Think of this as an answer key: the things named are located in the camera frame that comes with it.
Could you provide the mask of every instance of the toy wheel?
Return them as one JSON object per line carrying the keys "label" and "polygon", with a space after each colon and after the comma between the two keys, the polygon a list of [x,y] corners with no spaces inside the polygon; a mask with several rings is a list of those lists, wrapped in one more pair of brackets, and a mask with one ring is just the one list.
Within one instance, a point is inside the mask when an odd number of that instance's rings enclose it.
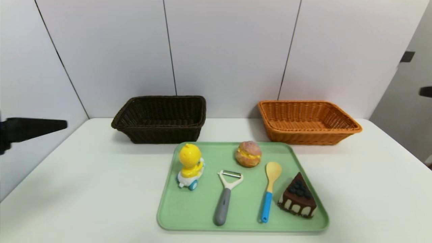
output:
{"label": "toy wheel", "polygon": [[198,181],[194,180],[194,182],[192,182],[192,184],[189,186],[189,190],[193,191],[195,190],[195,188],[197,188],[198,185]]}

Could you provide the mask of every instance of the orange wicker basket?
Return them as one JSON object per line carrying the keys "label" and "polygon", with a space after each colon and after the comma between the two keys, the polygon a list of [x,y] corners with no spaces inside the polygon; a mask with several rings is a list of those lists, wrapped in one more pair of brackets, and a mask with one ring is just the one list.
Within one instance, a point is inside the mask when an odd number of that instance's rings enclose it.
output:
{"label": "orange wicker basket", "polygon": [[273,101],[258,104],[271,141],[287,144],[334,145],[362,127],[327,101]]}

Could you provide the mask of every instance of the pastry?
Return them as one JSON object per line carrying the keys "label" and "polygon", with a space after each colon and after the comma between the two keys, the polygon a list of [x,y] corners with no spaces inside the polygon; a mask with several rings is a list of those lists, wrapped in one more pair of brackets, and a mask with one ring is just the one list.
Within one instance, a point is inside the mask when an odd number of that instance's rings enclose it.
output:
{"label": "pastry", "polygon": [[317,210],[314,196],[300,172],[283,192],[277,204],[283,210],[305,218],[312,218]]}
{"label": "pastry", "polygon": [[235,153],[236,160],[245,167],[254,167],[261,161],[260,146],[254,141],[242,142]]}

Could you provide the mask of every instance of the blueberry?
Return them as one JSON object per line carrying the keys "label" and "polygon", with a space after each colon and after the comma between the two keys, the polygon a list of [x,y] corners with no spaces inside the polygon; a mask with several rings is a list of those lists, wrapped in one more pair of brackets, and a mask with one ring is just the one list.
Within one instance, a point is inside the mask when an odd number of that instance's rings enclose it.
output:
{"label": "blueberry", "polygon": [[296,193],[299,197],[302,197],[302,196],[305,195],[305,193],[304,193],[302,190],[297,190],[295,193]]}

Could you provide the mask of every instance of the panel seam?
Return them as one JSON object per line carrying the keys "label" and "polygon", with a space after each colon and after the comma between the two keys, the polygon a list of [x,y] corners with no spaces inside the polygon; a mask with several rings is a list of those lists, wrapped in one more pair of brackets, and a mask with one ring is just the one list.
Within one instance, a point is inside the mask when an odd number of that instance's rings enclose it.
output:
{"label": "panel seam", "polygon": [[167,17],[166,17],[165,0],[163,0],[163,11],[164,11],[164,14],[165,14],[166,34],[167,34],[167,36],[168,36],[169,55],[170,55],[170,57],[171,57],[172,78],[174,79],[175,95],[177,95],[177,85],[176,85],[176,83],[175,83],[174,63],[173,63],[173,61],[172,61],[171,42],[170,42],[170,39],[169,39],[168,20],[167,20]]}
{"label": "panel seam", "polygon": [[277,94],[277,100],[279,100],[280,91],[282,90],[283,79],[285,78],[286,66],[288,65],[289,54],[291,53],[292,41],[294,40],[295,29],[297,27],[297,21],[299,19],[300,7],[301,6],[302,6],[302,0],[300,0],[299,10],[297,11],[297,16],[295,18],[294,29],[292,30],[291,42],[289,44],[289,49],[288,49],[288,56],[286,57],[285,69],[283,70],[282,81],[280,82],[280,88],[279,88],[279,93]]}
{"label": "panel seam", "polygon": [[42,22],[44,23],[45,29],[47,30],[48,36],[49,36],[49,38],[50,38],[50,40],[51,40],[51,43],[52,43],[53,46],[54,46],[54,50],[55,50],[55,52],[57,53],[58,59],[60,60],[61,65],[63,66],[64,72],[66,73],[67,78],[69,79],[69,82],[70,82],[70,84],[72,85],[72,88],[73,88],[73,90],[75,91],[75,94],[76,94],[76,96],[77,96],[77,98],[78,98],[78,100],[79,100],[81,106],[83,107],[83,110],[84,110],[84,112],[86,113],[87,118],[90,119],[89,114],[87,113],[86,109],[84,108],[83,102],[81,101],[81,99],[80,99],[80,97],[79,97],[79,95],[78,95],[78,92],[76,91],[75,86],[73,85],[72,80],[70,79],[70,76],[69,76],[69,74],[68,74],[68,72],[67,72],[67,70],[66,70],[66,67],[64,66],[63,61],[61,60],[61,57],[60,57],[60,55],[58,54],[57,48],[55,47],[54,41],[53,41],[53,39],[51,38],[51,34],[50,34],[50,32],[48,31],[48,27],[47,27],[47,25],[45,24],[44,17],[42,17],[41,10],[39,9],[39,5],[38,5],[38,2],[37,2],[36,0],[35,0],[35,4],[36,4],[36,7],[38,8],[39,15],[41,16]]}

